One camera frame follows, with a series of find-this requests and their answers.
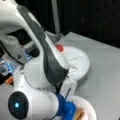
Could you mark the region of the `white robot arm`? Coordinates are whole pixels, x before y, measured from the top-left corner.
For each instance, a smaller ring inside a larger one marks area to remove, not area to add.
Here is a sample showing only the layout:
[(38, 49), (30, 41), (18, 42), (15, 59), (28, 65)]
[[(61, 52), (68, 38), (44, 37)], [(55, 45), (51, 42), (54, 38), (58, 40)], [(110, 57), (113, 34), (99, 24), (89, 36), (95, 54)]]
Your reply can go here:
[(33, 14), (15, 0), (0, 0), (0, 27), (24, 29), (40, 51), (38, 57), (19, 67), (14, 73), (14, 92), (8, 99), (8, 109), (17, 120), (73, 120), (76, 106), (65, 101), (60, 93), (47, 87), (63, 82), (69, 64), (54, 46)]

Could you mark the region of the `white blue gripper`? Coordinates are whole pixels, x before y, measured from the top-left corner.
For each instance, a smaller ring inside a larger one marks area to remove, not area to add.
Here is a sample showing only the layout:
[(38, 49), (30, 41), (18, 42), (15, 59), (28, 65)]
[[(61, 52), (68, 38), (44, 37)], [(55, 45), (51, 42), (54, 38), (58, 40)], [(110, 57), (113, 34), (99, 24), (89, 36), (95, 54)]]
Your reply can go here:
[(76, 106), (71, 98), (74, 96), (76, 87), (77, 82), (74, 80), (63, 82), (60, 91), (56, 93), (59, 105), (55, 120), (73, 120)]

